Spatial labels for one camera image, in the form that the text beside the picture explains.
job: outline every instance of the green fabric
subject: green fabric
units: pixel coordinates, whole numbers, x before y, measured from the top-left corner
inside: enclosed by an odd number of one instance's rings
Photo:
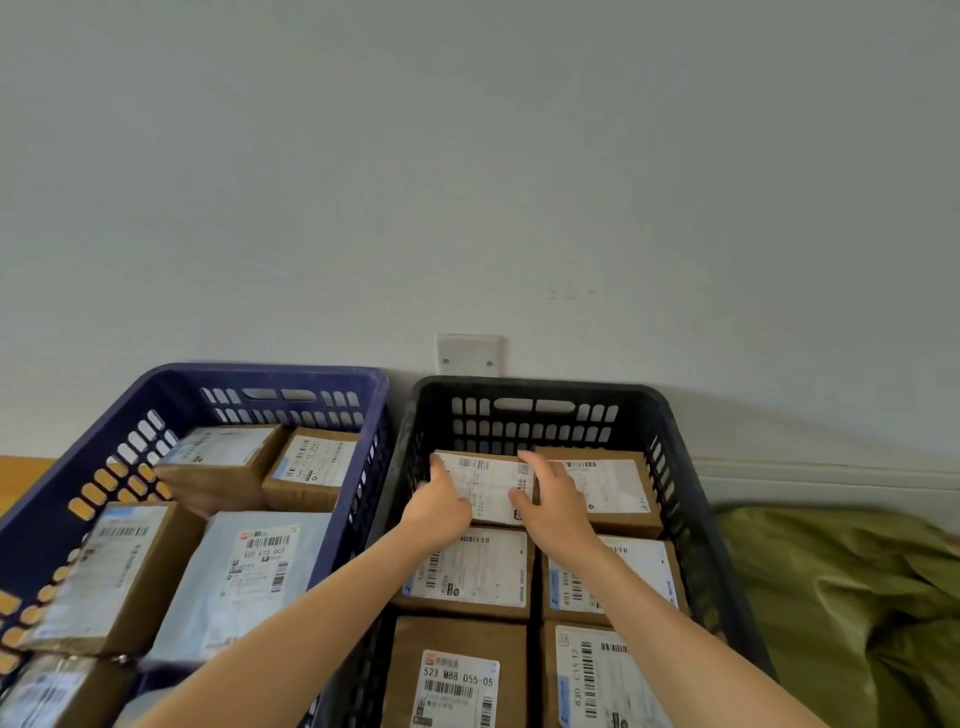
[[[960,728],[960,549],[908,516],[718,517],[780,682],[831,728]]]

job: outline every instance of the electrical wall plate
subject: electrical wall plate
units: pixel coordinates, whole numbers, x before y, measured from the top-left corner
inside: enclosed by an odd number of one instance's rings
[[[502,336],[480,333],[438,333],[437,372],[449,376],[500,376]]]

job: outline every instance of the label sticker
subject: label sticker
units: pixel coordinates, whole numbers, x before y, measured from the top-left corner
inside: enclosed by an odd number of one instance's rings
[[[54,725],[73,700],[88,670],[27,672],[0,706],[0,728]]]
[[[274,478],[342,488],[356,447],[355,442],[347,440],[297,435],[276,466]]]
[[[555,460],[564,464],[591,513],[650,513],[633,460]]]
[[[618,536],[601,536],[600,540],[627,562],[637,576],[656,589],[660,596],[673,606],[680,607],[677,585],[666,558],[666,546],[662,542]],[[550,606],[553,609],[603,614],[603,608],[584,587],[583,581],[549,556],[547,567],[550,569]]]
[[[615,632],[557,627],[557,712],[564,728],[673,728]]]
[[[246,465],[272,427],[197,427],[166,454],[165,465]]]
[[[495,728],[500,663],[423,650],[411,728]]]
[[[450,473],[457,495],[469,499],[476,520],[507,525],[523,523],[507,494],[511,488],[519,488],[528,496],[533,493],[534,475],[529,465],[455,452],[437,454]]]
[[[105,510],[33,636],[108,635],[166,515],[159,505]]]
[[[495,528],[468,528],[403,586],[407,596],[506,607],[525,607],[526,591],[527,534]]]
[[[240,531],[220,589],[210,598],[210,624],[203,639],[209,660],[283,607],[290,562],[297,553],[298,525]]]

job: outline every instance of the baseboard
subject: baseboard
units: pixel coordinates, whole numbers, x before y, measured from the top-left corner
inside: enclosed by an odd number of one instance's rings
[[[694,465],[715,507],[765,503],[880,509],[960,534],[960,473],[711,458]]]

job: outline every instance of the crate handle hole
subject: crate handle hole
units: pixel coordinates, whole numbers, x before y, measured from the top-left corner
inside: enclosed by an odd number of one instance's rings
[[[568,415],[577,405],[568,400],[537,400],[538,412],[549,412],[556,415]]]
[[[275,400],[276,399],[276,389],[245,389],[243,391],[246,397],[249,397],[251,400]]]
[[[317,401],[317,395],[309,389],[281,389],[280,394],[289,401]]]
[[[507,409],[514,412],[530,412],[534,408],[534,401],[520,397],[501,397],[499,400],[493,401],[493,406],[497,409]]]

